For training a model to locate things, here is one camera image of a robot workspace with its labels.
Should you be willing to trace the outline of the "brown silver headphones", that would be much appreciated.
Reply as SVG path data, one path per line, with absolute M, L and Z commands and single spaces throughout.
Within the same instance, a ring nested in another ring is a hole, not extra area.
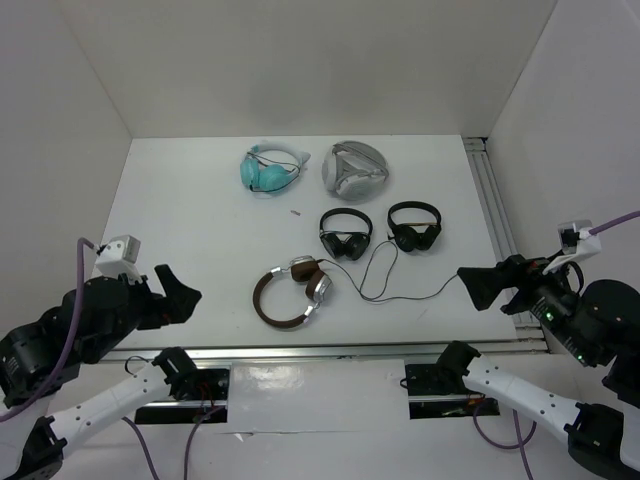
M 325 301 L 332 280 L 323 259 L 293 258 L 264 273 L 254 286 L 252 304 L 258 317 L 277 330 L 301 328 Z

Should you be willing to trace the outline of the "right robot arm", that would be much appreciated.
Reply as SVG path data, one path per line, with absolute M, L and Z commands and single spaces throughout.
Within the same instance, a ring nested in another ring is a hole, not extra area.
M 485 394 L 522 413 L 566 444 L 570 457 L 604 479 L 639 476 L 639 293 L 611 279 L 571 289 L 565 267 L 547 258 L 512 255 L 492 268 L 461 267 L 457 275 L 474 307 L 488 309 L 505 289 L 507 315 L 529 312 L 584 367 L 606 366 L 603 386 L 622 407 L 572 400 L 492 364 L 469 344 L 451 342 L 437 360 L 441 388 Z

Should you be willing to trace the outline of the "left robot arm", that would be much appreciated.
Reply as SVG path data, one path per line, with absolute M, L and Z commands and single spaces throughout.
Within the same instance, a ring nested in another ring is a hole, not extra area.
M 167 265 L 147 281 L 96 277 L 68 292 L 41 318 L 1 340 L 1 476 L 49 479 L 65 458 L 100 431 L 149 402 L 189 397 L 196 366 L 181 347 L 163 349 L 140 371 L 66 410 L 50 413 L 55 395 L 83 365 L 98 363 L 135 330 L 182 324 L 202 295 L 180 282 Z

